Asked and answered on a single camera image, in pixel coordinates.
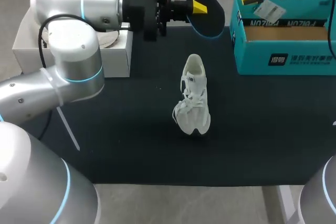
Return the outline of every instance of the black tabletop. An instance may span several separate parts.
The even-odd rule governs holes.
[[[208,79],[202,138],[184,136],[172,119],[193,53]],[[190,27],[168,28],[157,42],[136,34],[131,77],[107,79],[97,97],[62,110],[80,152],[57,112],[43,142],[94,183],[304,184],[336,152],[336,77],[240,76],[228,29],[218,40]],[[45,120],[23,128],[38,135]]]

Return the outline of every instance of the cable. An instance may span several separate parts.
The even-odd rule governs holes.
[[[46,132],[47,132],[47,129],[48,129],[48,127],[50,125],[50,122],[51,122],[51,116],[52,116],[52,110],[49,111],[46,125],[44,126],[44,128],[43,128],[43,130],[41,132],[41,135],[38,137],[38,139],[40,141],[42,140],[44,134],[46,134]]]
[[[43,50],[42,50],[42,33],[43,33],[43,29],[48,25],[48,23],[56,18],[73,18],[73,19],[77,19],[77,20],[80,20],[88,25],[90,25],[94,30],[96,31],[100,31],[100,32],[105,32],[104,29],[97,29],[97,28],[94,28],[94,26],[92,25],[91,22],[81,18],[81,17],[78,17],[76,15],[73,15],[73,14],[58,14],[58,15],[55,15],[55,16],[52,16],[50,18],[47,18],[42,24],[41,24],[41,27],[40,27],[40,30],[38,31],[38,52],[40,54],[40,58],[41,58],[41,62],[42,62],[42,66],[44,68],[47,68],[46,66],[46,62],[45,62],[45,59],[44,59],[44,55],[43,55]],[[52,116],[52,110],[49,111],[49,114],[48,114],[48,118],[47,118],[47,122],[46,122],[46,125],[44,126],[42,132],[41,132],[41,135],[40,137],[38,138],[40,141],[42,140],[43,136],[45,135],[45,133],[47,132],[47,129],[50,125],[50,121],[51,121],[51,116]]]
[[[330,34],[331,34],[331,24],[332,24],[332,16],[334,15],[334,9],[335,9],[335,0],[332,0],[332,4],[331,4],[331,13],[330,13],[330,17],[329,17],[329,25],[328,25],[328,46],[329,46],[329,50],[331,52],[331,55],[333,56],[333,58],[336,60],[336,56],[334,54],[334,51],[332,50],[331,47],[331,39],[330,39]]]

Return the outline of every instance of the white shoe box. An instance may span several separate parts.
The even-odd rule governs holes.
[[[122,24],[122,27],[128,26],[128,23]],[[21,21],[13,45],[13,53],[23,73],[31,73],[42,67],[37,46],[38,30],[39,25],[35,22],[29,9]],[[132,42],[133,32],[121,30],[117,41],[113,43],[111,48],[100,49],[105,77],[130,76]],[[43,54],[48,67],[55,64],[49,48],[44,48]]]

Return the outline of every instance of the shoelace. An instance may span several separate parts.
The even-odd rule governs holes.
[[[202,95],[192,93],[189,89],[188,80],[183,76],[181,78],[181,86],[180,86],[181,92],[182,92],[182,81],[185,82],[185,89],[183,91],[184,99],[182,101],[179,101],[178,104],[173,109],[172,118],[174,119],[175,123],[177,123],[177,120],[174,114],[177,116],[177,114],[180,111],[181,113],[188,113],[192,108],[204,107],[204,97],[203,97],[204,92],[202,93]],[[204,113],[203,126],[206,123],[206,119],[207,119],[207,113]]]

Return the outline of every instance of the white tag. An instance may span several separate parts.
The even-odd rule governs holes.
[[[264,0],[264,2],[254,12],[255,15],[273,24],[285,13],[285,9],[270,0]]]

